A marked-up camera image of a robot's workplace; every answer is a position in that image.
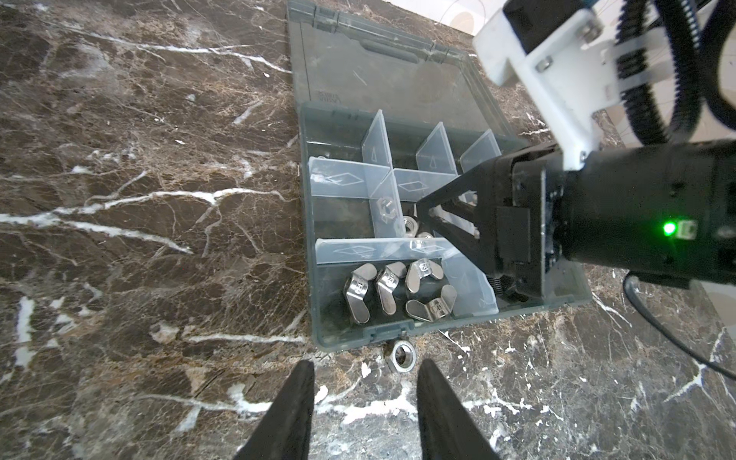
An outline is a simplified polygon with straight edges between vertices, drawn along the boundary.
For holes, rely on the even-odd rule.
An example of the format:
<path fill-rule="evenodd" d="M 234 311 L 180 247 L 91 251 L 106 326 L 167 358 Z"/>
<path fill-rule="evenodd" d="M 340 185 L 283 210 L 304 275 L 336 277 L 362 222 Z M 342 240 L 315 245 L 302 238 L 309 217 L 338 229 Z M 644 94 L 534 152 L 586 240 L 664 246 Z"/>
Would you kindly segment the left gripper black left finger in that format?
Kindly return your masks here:
<path fill-rule="evenodd" d="M 234 459 L 308 459 L 314 384 L 314 364 L 299 361 Z"/>

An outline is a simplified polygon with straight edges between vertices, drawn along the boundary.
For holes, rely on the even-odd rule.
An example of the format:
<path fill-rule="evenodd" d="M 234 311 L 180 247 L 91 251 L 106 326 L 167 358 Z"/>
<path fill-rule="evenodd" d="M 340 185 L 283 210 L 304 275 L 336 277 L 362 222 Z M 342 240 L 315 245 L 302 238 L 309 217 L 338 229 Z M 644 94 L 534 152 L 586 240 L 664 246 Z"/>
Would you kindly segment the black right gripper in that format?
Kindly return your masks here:
<path fill-rule="evenodd" d="M 735 281 L 735 144 L 596 151 L 567 172 L 556 149 L 487 160 L 417 203 L 421 223 L 488 276 L 544 293 L 561 260 L 653 284 Z"/>

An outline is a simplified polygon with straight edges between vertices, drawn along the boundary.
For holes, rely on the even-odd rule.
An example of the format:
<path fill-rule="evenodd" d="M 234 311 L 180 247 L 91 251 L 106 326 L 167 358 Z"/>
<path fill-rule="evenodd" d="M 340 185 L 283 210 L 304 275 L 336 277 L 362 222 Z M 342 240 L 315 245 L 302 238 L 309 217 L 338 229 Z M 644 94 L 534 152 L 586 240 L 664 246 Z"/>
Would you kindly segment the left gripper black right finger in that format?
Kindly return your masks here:
<path fill-rule="evenodd" d="M 500 459 L 430 358 L 419 369 L 417 408 L 423 459 Z"/>

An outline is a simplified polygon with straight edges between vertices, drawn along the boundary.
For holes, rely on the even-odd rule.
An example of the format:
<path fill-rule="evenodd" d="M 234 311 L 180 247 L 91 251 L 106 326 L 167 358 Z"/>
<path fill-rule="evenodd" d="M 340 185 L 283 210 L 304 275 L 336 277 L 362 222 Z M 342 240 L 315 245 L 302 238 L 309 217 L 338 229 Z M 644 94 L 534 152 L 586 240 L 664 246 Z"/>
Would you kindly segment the silver hex nut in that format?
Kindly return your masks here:
<path fill-rule="evenodd" d="M 387 344 L 385 360 L 393 372 L 405 374 L 414 369 L 417 352 L 408 340 L 394 340 Z"/>

